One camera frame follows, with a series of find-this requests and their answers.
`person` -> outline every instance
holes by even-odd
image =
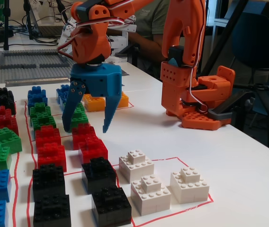
[[[129,33],[129,41],[140,45],[138,68],[160,78],[163,31],[170,0],[154,0],[135,13],[137,30]]]

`white table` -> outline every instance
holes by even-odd
[[[110,128],[102,133],[104,112],[88,113],[88,119],[96,130],[96,134],[108,148],[109,161],[114,165],[118,157],[135,148],[143,150],[151,159],[166,159],[179,157],[190,166],[200,170],[210,184],[210,195],[213,203],[198,207],[188,212],[182,212],[169,218],[151,222],[147,226],[195,226],[195,227],[267,227],[269,226],[269,149],[254,139],[227,125],[217,131],[202,131],[184,129],[180,121],[168,117],[161,106],[161,83],[127,62],[117,63],[130,76],[123,77],[122,89],[129,96],[133,108],[117,110]],[[60,84],[42,85],[46,89],[52,114],[62,111],[55,100],[55,89]],[[18,156],[12,156],[10,173],[18,179],[16,193],[15,179],[12,179],[11,202],[9,208],[9,227],[13,226],[12,207],[16,199],[17,227],[27,227],[27,208],[32,225],[34,203],[32,196],[28,200],[28,185],[34,168],[33,157],[37,160],[35,142],[33,150],[26,128],[25,101],[27,87],[11,87],[17,102],[17,121],[22,139],[23,151]],[[63,131],[61,116],[55,116],[61,136],[70,134]],[[67,172],[81,171],[78,151],[70,150],[71,137],[62,138],[66,148]],[[169,184],[171,171],[178,171],[182,164],[177,159],[155,161],[156,173]],[[120,185],[129,196],[129,184],[120,176]],[[81,182],[81,174],[65,176],[66,193],[70,195],[72,226],[95,226],[90,211],[91,197],[86,195]],[[169,215],[176,211],[196,206],[189,204],[180,206],[173,204],[172,210],[164,211]],[[136,226],[155,219],[159,214],[139,217],[133,207],[133,218]]]
[[[225,18],[215,18],[214,21],[214,29],[212,31],[212,39],[211,39],[211,46],[210,46],[210,53],[212,53],[214,46],[216,45],[218,27],[226,27],[229,19]]]

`yellow lego brick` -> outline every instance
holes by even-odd
[[[122,97],[121,97],[120,103],[117,107],[118,108],[128,107],[128,103],[129,103],[128,96],[125,95],[124,92],[122,92]]]
[[[102,97],[92,97],[90,94],[86,94],[83,100],[84,106],[89,112],[105,110],[105,99]]]

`gray lego baseplate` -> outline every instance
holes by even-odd
[[[43,78],[70,78],[75,62],[56,50],[0,51],[0,84]]]

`black chair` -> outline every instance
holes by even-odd
[[[264,15],[242,13],[233,29],[234,59],[251,68],[249,83],[256,70],[269,71],[269,19]]]

